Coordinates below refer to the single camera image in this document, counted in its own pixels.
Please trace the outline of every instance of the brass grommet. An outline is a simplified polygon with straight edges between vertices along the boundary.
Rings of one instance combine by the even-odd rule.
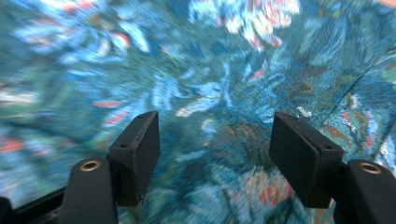
[[[99,166],[100,166],[99,161],[86,161],[86,162],[84,162],[84,164],[82,164],[79,167],[79,169],[84,172],[89,172],[89,171],[95,170]]]
[[[365,172],[367,172],[367,173],[370,173],[370,174],[373,174],[373,175],[379,175],[379,174],[382,173],[381,169],[379,169],[377,166],[372,165],[372,164],[370,164],[370,163],[368,163],[368,162],[361,162],[361,163],[359,164],[359,167],[360,167],[363,171],[365,171]]]

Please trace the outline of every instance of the blue floral fabric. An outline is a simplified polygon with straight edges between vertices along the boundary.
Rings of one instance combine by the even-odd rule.
[[[122,223],[332,223],[268,156],[273,116],[396,172],[396,10],[361,0],[0,3],[0,195],[14,207],[160,112],[147,201]]]

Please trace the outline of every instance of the black mount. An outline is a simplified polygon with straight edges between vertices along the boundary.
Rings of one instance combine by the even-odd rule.
[[[7,198],[0,198],[0,223],[119,223],[117,205],[143,203],[160,155],[158,112],[141,114],[111,145],[106,158],[74,165],[67,188],[15,210]],[[60,214],[43,218],[53,211]]]
[[[396,179],[371,161],[342,162],[344,150],[308,123],[276,113],[270,158],[304,206],[336,201],[335,223],[395,223]]]

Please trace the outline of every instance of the teal fabric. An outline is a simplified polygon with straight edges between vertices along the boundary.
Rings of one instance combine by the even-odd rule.
[[[273,115],[395,172],[396,10],[375,1],[0,4],[0,195],[18,207],[158,110],[162,155],[123,223],[332,223],[268,157]]]

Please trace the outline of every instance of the circular hole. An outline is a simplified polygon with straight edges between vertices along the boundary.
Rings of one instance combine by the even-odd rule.
[[[82,164],[79,167],[79,169],[84,171],[84,172],[88,172],[88,171],[95,170],[99,166],[100,166],[100,162],[99,161],[86,161],[86,162],[84,162],[84,164]]]
[[[379,175],[382,173],[381,169],[379,169],[377,166],[372,165],[370,163],[367,162],[362,162],[360,164],[360,167],[363,171],[373,174],[373,175]]]

